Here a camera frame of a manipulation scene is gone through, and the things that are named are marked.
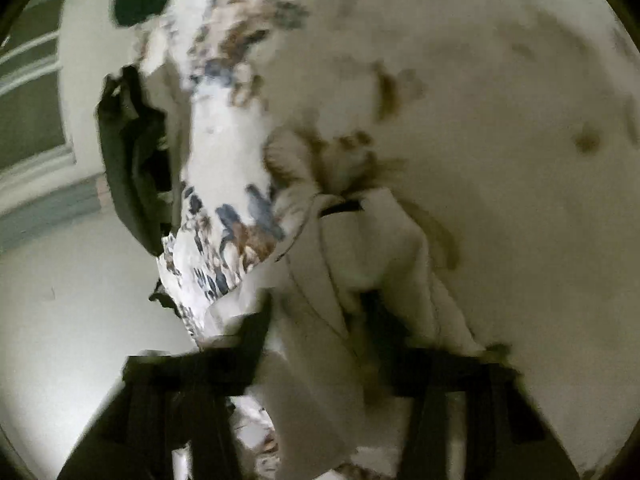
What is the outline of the right striped grey curtain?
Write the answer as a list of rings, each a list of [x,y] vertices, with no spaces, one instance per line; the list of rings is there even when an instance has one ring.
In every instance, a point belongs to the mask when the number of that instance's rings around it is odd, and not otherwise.
[[[111,190],[106,175],[76,182],[21,204],[1,215],[1,252],[64,228],[68,224],[110,208]]]

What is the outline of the folded black garment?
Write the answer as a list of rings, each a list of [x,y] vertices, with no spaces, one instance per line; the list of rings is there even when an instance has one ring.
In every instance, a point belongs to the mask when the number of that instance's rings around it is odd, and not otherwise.
[[[96,106],[101,153],[120,222],[153,257],[163,252],[170,228],[172,191],[165,129],[166,114],[146,99],[138,70],[104,78]]]

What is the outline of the white framed window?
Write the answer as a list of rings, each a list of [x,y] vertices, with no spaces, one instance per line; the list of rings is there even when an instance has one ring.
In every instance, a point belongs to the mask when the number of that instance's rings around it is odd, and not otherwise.
[[[1,172],[72,156],[60,104],[58,43],[65,0],[28,6],[1,46]]]

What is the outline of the floral bed quilt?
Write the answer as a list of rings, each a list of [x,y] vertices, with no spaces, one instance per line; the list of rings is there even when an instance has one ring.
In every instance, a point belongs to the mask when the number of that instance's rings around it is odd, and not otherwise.
[[[239,283],[232,206],[257,229],[262,144],[363,130],[383,182],[450,229],[472,332],[510,344],[578,474],[601,479],[639,417],[639,18],[622,0],[169,0],[145,24],[178,135],[179,231],[160,279],[194,339]]]

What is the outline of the beige long sleeve shirt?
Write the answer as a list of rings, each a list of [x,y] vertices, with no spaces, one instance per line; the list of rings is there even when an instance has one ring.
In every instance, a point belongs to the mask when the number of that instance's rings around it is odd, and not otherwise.
[[[315,197],[297,231],[208,307],[205,338],[230,333],[264,289],[272,321],[250,394],[276,430],[280,479],[317,478],[358,448],[398,447],[409,405],[382,385],[365,292],[381,294],[414,344],[483,352],[433,268],[426,235],[386,188],[353,202]]]

